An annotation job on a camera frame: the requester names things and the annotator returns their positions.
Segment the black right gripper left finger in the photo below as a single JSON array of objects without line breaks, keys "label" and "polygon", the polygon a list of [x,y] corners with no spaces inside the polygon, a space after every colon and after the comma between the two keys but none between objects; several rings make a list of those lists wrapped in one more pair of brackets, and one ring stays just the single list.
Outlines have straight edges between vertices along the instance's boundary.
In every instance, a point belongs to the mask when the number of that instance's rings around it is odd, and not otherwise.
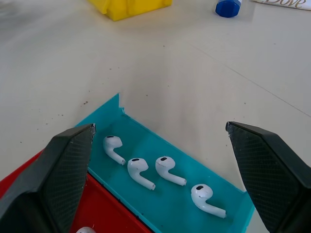
[{"label": "black right gripper left finger", "polygon": [[54,136],[0,199],[2,233],[68,233],[86,183],[96,126]]}]

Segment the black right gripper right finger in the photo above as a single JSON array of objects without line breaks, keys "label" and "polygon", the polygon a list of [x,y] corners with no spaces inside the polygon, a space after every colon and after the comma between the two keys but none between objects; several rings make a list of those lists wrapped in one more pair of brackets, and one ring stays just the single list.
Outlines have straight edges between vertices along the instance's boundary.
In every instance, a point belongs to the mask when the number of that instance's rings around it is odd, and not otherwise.
[{"label": "black right gripper right finger", "polygon": [[311,231],[311,168],[279,137],[229,121],[229,134],[243,184],[271,233]]}]

